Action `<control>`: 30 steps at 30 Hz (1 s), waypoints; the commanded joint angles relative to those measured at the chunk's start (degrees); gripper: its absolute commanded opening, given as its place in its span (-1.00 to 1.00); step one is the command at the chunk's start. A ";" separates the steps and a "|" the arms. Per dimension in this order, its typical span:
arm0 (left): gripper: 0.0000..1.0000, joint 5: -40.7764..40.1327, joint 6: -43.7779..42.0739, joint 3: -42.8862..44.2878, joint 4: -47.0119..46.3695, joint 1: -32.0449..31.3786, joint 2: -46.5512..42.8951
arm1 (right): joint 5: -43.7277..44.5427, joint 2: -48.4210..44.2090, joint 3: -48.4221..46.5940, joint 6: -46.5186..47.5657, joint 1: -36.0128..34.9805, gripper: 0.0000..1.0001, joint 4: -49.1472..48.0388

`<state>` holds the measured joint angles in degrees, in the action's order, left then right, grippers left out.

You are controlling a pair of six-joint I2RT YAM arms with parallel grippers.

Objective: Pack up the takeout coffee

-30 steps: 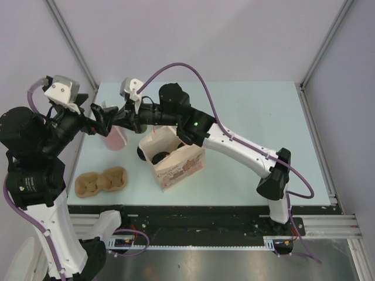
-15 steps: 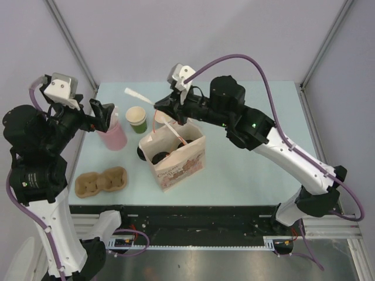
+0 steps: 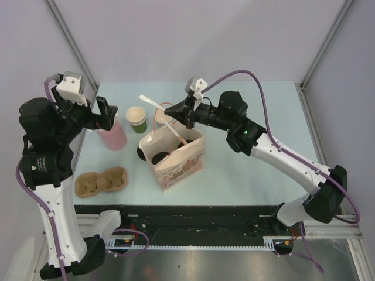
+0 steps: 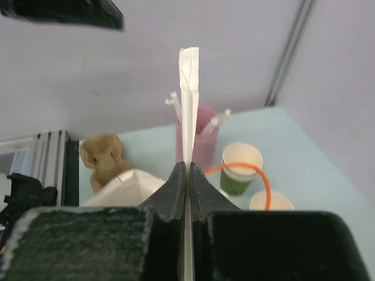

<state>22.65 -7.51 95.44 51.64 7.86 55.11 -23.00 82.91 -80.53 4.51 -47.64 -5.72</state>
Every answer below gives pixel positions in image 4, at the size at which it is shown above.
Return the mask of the brown pulp cup carrier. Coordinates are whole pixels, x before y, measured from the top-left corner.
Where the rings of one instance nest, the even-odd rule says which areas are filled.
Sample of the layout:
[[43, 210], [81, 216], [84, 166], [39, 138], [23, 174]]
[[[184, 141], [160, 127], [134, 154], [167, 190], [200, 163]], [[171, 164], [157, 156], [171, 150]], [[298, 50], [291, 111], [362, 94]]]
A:
[[94, 194], [119, 174], [134, 169], [124, 159], [124, 145], [115, 133], [102, 133], [88, 138], [79, 146], [79, 155], [85, 167], [92, 170], [90, 184]]

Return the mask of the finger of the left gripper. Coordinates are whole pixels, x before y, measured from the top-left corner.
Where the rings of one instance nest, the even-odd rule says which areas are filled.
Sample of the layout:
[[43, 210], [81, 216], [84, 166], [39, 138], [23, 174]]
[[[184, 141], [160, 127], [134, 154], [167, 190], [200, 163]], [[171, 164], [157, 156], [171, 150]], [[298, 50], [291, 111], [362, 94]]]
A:
[[113, 1], [2, 0], [1, 15], [37, 23], [95, 26], [123, 30], [124, 16]]

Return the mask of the paper bag with orange handles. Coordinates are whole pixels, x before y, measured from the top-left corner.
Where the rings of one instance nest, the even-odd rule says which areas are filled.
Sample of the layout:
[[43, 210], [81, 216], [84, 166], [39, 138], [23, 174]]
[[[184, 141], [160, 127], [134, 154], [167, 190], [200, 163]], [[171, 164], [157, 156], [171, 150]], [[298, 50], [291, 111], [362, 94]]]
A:
[[[270, 209], [271, 204], [271, 189], [270, 183], [261, 170], [253, 164], [247, 163], [231, 163], [228, 165], [220, 165], [204, 171], [207, 176], [212, 173], [222, 171], [226, 167], [247, 167], [255, 170], [262, 178], [267, 195], [265, 210]], [[95, 194], [88, 202], [85, 203], [86, 207], [100, 207], [100, 206], [120, 206], [120, 207], [133, 207], [138, 206], [148, 199], [154, 192], [158, 191], [164, 182], [151, 175], [148, 172], [139, 169], [132, 169], [123, 173], [125, 176], [117, 176], [112, 179], [103, 189]]]

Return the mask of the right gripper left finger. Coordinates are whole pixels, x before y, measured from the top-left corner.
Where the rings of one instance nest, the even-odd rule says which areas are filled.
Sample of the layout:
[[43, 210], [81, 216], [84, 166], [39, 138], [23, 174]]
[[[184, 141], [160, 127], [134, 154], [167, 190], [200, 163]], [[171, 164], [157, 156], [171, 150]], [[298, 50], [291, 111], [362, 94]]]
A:
[[137, 207], [38, 207], [16, 222], [2, 280], [180, 280], [182, 162]]

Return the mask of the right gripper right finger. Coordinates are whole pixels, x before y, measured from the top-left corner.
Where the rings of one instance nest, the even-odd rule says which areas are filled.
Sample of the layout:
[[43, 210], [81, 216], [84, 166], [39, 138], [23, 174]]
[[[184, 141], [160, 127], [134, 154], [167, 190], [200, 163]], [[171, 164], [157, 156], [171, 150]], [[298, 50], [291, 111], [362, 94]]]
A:
[[346, 223], [327, 211], [243, 211], [190, 166], [196, 280], [369, 280]]

